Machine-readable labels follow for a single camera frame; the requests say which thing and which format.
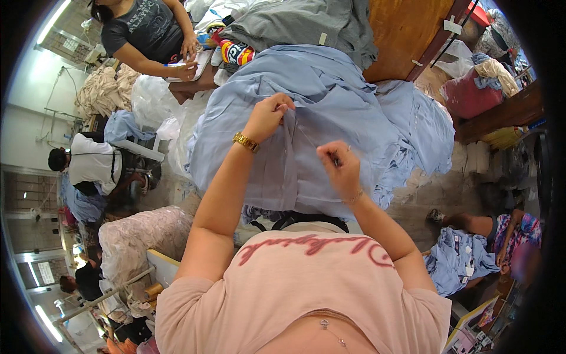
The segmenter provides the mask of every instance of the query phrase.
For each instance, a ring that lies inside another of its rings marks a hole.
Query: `hand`
[[[183,81],[191,81],[196,74],[196,62],[188,62],[183,66],[174,67],[176,70],[175,77]]]
[[[281,92],[256,103],[242,135],[260,144],[275,132],[289,108],[295,109],[295,104]]]
[[[495,258],[495,265],[498,267],[503,267],[503,259],[505,259],[505,255],[507,252],[505,252],[505,247],[503,247],[501,249],[501,251],[499,251],[499,253],[497,253],[497,257]]]
[[[330,142],[316,149],[320,161],[330,178],[330,184],[343,201],[354,199],[359,191],[359,158],[343,141]]]
[[[196,39],[195,32],[191,31],[191,33],[189,33],[189,35],[186,36],[183,40],[183,44],[181,44],[181,55],[183,56],[183,60],[185,62],[195,60],[196,47],[198,46],[198,44],[199,41]]]

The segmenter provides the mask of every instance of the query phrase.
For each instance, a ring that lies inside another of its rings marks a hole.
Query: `floor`
[[[449,79],[450,77],[441,69],[428,67],[415,81],[415,85],[443,104],[444,100],[439,88]],[[160,151],[167,152],[167,142],[161,143]],[[466,148],[456,142],[452,153],[452,169],[448,173],[423,176],[423,172],[417,168],[407,180],[407,187],[394,190],[393,201],[386,212],[408,232],[420,251],[430,249],[436,243],[440,231],[438,227],[425,221],[430,209],[439,208],[446,214],[464,211],[483,214],[473,175],[464,172],[466,161]],[[188,180],[173,173],[166,157],[162,164],[160,184],[142,199],[139,209],[152,210],[177,204],[183,200],[188,186]],[[268,221],[260,222],[269,229]],[[361,232],[357,223],[348,223],[348,225],[352,233]],[[251,225],[240,227],[237,230],[237,238],[240,242],[245,242],[258,231]]]

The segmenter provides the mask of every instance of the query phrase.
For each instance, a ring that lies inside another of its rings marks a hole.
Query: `dark gray t-shirt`
[[[163,64],[179,54],[184,39],[171,9],[162,0],[134,0],[127,13],[104,24],[101,37],[109,55],[129,42],[149,60]]]

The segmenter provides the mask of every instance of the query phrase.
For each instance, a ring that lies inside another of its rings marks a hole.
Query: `man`
[[[113,197],[133,181],[140,181],[142,187],[146,186],[147,179],[137,172],[126,176],[124,158],[128,155],[129,152],[119,151],[105,143],[100,133],[78,133],[69,152],[62,147],[51,150],[49,168],[61,172],[68,168],[71,184],[84,195],[100,193]]]
[[[511,277],[519,282],[532,282],[541,260],[539,249],[542,231],[536,217],[519,209],[498,217],[474,216],[467,212],[446,216],[440,210],[432,209],[427,220],[441,227],[452,225],[484,236],[487,238],[488,251],[497,254],[495,264],[501,268],[501,274],[511,271]]]
[[[83,299],[94,301],[102,296],[98,284],[98,281],[102,279],[102,269],[96,261],[89,259],[84,253],[81,253],[80,257],[87,264],[76,270],[74,278],[70,275],[62,275],[59,278],[59,285],[63,292],[70,294],[78,290]]]

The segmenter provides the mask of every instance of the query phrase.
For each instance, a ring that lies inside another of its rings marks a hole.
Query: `tag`
[[[324,42],[326,42],[326,33],[321,32],[320,38],[319,38],[319,44],[324,45]]]
[[[459,24],[454,23],[454,19],[456,17],[454,15],[450,16],[450,21],[444,20],[444,29],[446,31],[454,32],[457,35],[462,34],[462,26]]]

